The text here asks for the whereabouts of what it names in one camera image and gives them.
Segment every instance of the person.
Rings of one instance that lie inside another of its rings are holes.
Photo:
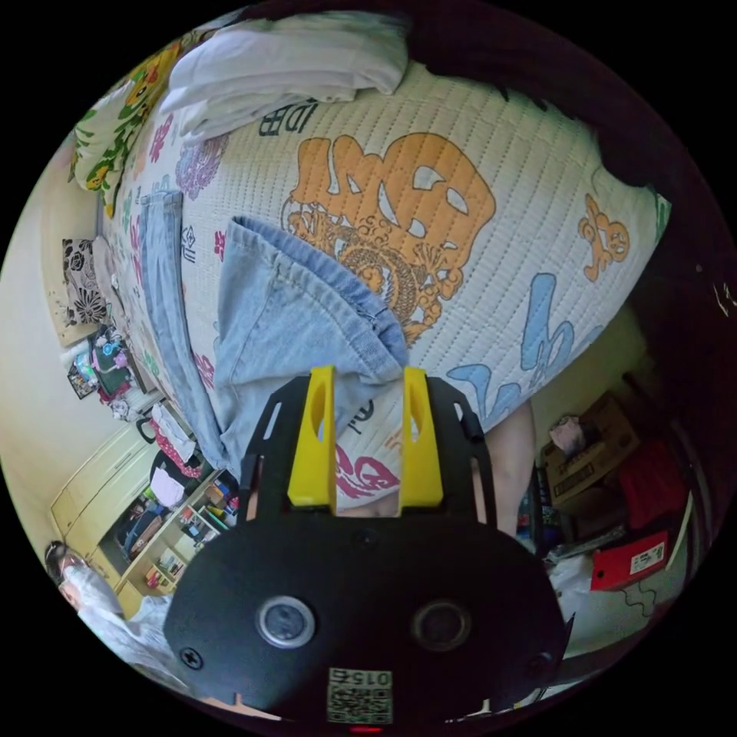
[[[110,584],[64,542],[47,546],[45,563],[62,596],[115,655],[162,686],[194,696],[164,638],[171,596],[144,597],[137,613],[125,620]]]

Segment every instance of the screw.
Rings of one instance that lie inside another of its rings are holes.
[[[199,670],[202,667],[202,656],[191,647],[183,648],[179,653],[179,657],[187,668]]]
[[[537,654],[528,664],[526,668],[527,678],[539,678],[545,669],[552,663],[553,658],[549,653]]]
[[[353,544],[360,550],[373,550],[378,545],[378,535],[374,530],[359,530],[353,534]]]

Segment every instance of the purple flower pattern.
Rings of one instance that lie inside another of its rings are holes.
[[[200,192],[215,178],[229,140],[229,134],[225,134],[201,144],[182,146],[175,176],[177,186],[191,200],[196,200]]]

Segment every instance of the beige wall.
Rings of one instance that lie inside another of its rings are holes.
[[[609,390],[621,398],[622,374],[640,365],[646,354],[635,314],[625,304],[595,343],[532,398],[537,450],[550,442],[548,431],[563,415],[585,412]]]
[[[15,509],[36,553],[53,535],[50,503],[121,424],[96,395],[77,399],[61,363],[41,269],[42,247],[95,234],[95,198],[67,183],[68,152],[41,175],[0,273],[0,459]]]

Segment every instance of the light blue jeans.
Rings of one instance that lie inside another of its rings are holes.
[[[141,199],[143,287],[154,336],[206,459],[240,477],[253,429],[274,391],[317,365],[335,366],[335,430],[387,384],[408,353],[392,311],[334,259],[247,216],[227,229],[213,378],[204,388],[187,331],[181,288],[180,192]]]

